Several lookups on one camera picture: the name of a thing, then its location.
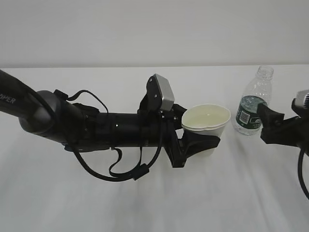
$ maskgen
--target plastic bottle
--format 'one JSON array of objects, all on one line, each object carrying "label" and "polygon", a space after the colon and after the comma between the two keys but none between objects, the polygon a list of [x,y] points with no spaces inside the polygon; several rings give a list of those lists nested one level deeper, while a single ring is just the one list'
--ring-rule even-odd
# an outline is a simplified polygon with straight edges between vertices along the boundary
[{"label": "plastic bottle", "polygon": [[259,131],[262,123],[256,110],[260,103],[269,105],[273,73],[273,68],[260,66],[255,78],[245,88],[233,123],[239,133],[253,135]]}]

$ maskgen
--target bottle label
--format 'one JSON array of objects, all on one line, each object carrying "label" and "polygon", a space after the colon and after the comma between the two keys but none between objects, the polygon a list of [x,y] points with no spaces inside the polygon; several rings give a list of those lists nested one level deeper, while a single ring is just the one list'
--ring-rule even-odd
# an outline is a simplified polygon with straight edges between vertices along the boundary
[{"label": "bottle label", "polygon": [[[261,119],[257,113],[250,112],[242,106],[241,103],[245,101],[244,98],[242,98],[242,100],[240,101],[239,108],[236,114],[236,121],[239,125],[246,129],[258,129],[262,125]],[[255,108],[257,108],[257,105],[259,103],[263,103],[267,106],[267,103],[262,98],[259,98],[257,96],[255,96],[254,98],[256,103],[256,105],[254,106]]]}]

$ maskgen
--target green label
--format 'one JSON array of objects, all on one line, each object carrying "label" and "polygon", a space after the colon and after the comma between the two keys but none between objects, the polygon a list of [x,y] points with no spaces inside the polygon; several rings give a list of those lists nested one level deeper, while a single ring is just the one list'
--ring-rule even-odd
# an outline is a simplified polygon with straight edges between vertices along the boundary
[{"label": "green label", "polygon": [[[241,99],[239,108],[236,114],[236,121],[239,125],[246,129],[257,129],[261,126],[262,122],[256,113],[258,104],[263,103],[267,105],[267,103],[257,96],[245,96]],[[252,110],[248,111],[245,109],[245,105],[251,105]]]}]

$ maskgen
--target white wall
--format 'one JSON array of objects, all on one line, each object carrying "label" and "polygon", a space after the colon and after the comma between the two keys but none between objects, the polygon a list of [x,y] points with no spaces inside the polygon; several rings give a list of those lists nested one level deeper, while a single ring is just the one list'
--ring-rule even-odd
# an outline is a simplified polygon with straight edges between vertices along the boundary
[{"label": "white wall", "polygon": [[2,0],[0,67],[309,63],[308,0]]}]

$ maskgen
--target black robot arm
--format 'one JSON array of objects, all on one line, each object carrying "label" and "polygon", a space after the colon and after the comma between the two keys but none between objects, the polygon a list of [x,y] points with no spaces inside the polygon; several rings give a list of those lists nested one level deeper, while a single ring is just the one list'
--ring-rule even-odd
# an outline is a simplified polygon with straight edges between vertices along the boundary
[{"label": "black robot arm", "polygon": [[[177,137],[176,130],[182,128],[186,109],[174,103],[167,79],[155,74],[149,78],[146,88],[146,95],[136,114],[100,113],[92,106],[69,103],[83,92],[90,93],[87,90],[81,90],[70,98],[59,90],[54,93],[46,90],[35,92],[0,71],[0,111],[18,117],[25,131],[62,143],[90,174],[108,181],[136,180],[145,175],[161,147],[166,150],[172,167],[179,168],[185,165],[188,157],[218,146],[220,138],[216,136],[185,130],[181,139]],[[144,146],[157,147],[152,161],[142,164],[140,160],[125,174],[111,172],[112,165],[110,174],[113,177],[94,172],[80,155],[80,152],[111,148],[118,152],[119,161],[122,155],[120,147],[140,147],[141,150]]]},{"label": "black robot arm", "polygon": [[292,109],[298,116],[284,120],[284,114],[275,112],[259,104],[259,114],[263,129],[261,139],[266,144],[280,144],[300,148],[297,164],[299,184],[309,200],[309,191],[303,178],[304,154],[309,154],[309,90],[301,91],[292,102]]}]

